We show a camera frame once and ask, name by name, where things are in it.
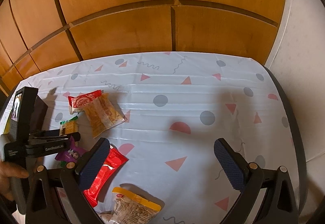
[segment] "finger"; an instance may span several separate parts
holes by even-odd
[[[27,178],[29,176],[26,169],[12,162],[1,162],[0,174],[6,177],[17,178]]]
[[[13,201],[14,200],[14,196],[12,195],[12,192],[9,191],[8,193],[6,194],[2,194],[6,199],[10,200],[10,201]]]

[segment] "snack packet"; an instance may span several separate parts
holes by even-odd
[[[78,131],[78,124],[77,124],[78,116],[74,116],[72,119],[61,121],[61,127],[60,127],[60,136],[77,132]]]
[[[161,210],[160,205],[124,188],[114,187],[112,193],[115,206],[109,224],[146,224]]]
[[[70,114],[83,112],[82,106],[90,103],[101,94],[101,90],[96,90],[79,96],[68,96]]]
[[[115,110],[104,93],[90,103],[82,106],[90,121],[93,137],[96,138],[103,131],[123,123],[124,118]]]
[[[74,138],[70,137],[70,149],[62,151],[55,156],[55,160],[57,161],[65,161],[65,162],[77,162],[77,160],[87,152],[85,149],[81,147],[77,147],[74,142]]]
[[[100,171],[98,172],[94,182],[91,187],[87,190],[83,191],[83,194],[87,198],[88,202],[92,207],[97,206],[98,204],[98,194],[108,180],[108,178],[125,162],[129,159],[126,158],[123,154],[121,154],[117,149],[113,146],[110,146],[109,154],[102,165]]]
[[[100,219],[105,223],[108,224],[108,222],[111,220],[112,215],[111,214],[99,214]]]

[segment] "metal pin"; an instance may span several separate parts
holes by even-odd
[[[41,172],[44,170],[44,166],[38,166],[37,169],[36,169],[38,172]]]
[[[251,162],[251,163],[249,164],[249,168],[251,168],[251,169],[257,169],[257,168],[258,168],[258,166],[257,166],[257,164],[256,164],[256,163],[254,163],[254,162]]]
[[[68,162],[67,165],[66,165],[66,167],[68,169],[72,169],[72,168],[74,168],[74,166],[75,166],[75,163],[74,162]]]
[[[280,166],[280,171],[286,173],[287,169],[284,166]]]

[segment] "white tablecloth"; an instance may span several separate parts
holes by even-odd
[[[23,80],[17,89],[23,86],[39,88],[49,106],[43,129],[57,129],[72,117],[68,95],[97,89],[108,92],[126,116],[127,122],[100,135],[129,161],[104,186],[108,191],[100,194],[97,212],[112,209],[111,190],[122,186],[163,206],[151,223],[219,223],[239,194],[214,156],[220,137],[248,162],[286,166],[294,190],[298,187],[285,110],[268,73],[252,59],[189,52],[117,55],[57,67]],[[84,113],[78,122],[79,146],[90,149],[99,137],[92,138]],[[47,168],[58,166],[54,157],[45,157]]]

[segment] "gray circle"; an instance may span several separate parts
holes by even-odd
[[[73,75],[71,76],[71,79],[72,79],[72,80],[75,80],[77,77],[78,77],[78,74],[73,74]]]
[[[264,81],[264,76],[262,76],[261,74],[256,74],[256,77],[258,80]]]
[[[168,98],[165,95],[158,95],[153,99],[153,104],[155,104],[157,107],[163,107],[167,103]]]
[[[63,118],[63,113],[62,112],[58,113],[55,117],[55,122],[60,122],[62,118]]]
[[[116,61],[115,61],[115,64],[117,65],[117,64],[121,64],[121,63],[123,63],[124,62],[124,59],[123,58],[120,58],[120,59],[117,59]]]
[[[254,96],[254,93],[250,88],[244,88],[244,93],[246,96]]]
[[[282,125],[285,126],[286,128],[289,127],[289,121],[287,119],[287,117],[282,117]]]
[[[215,122],[216,117],[211,111],[206,110],[201,113],[200,120],[204,125],[212,125]]]
[[[217,65],[219,65],[220,67],[223,67],[223,66],[225,66],[225,62],[218,60]]]
[[[257,156],[254,162],[257,163],[261,168],[265,167],[265,158],[261,155]]]

